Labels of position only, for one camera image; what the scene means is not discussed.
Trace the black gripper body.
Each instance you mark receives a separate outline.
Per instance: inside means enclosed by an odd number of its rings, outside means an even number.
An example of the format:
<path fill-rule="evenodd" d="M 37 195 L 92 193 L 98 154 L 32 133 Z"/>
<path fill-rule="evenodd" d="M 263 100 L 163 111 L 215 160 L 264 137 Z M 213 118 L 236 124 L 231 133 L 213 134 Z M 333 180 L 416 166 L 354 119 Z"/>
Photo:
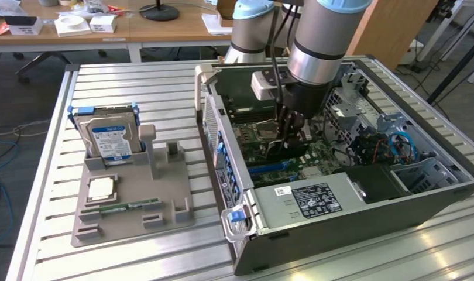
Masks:
<path fill-rule="evenodd" d="M 284 86 L 279 103 L 301 114 L 305 119 L 311 119 L 323 108 L 325 96 L 327 84 L 293 83 Z"/>

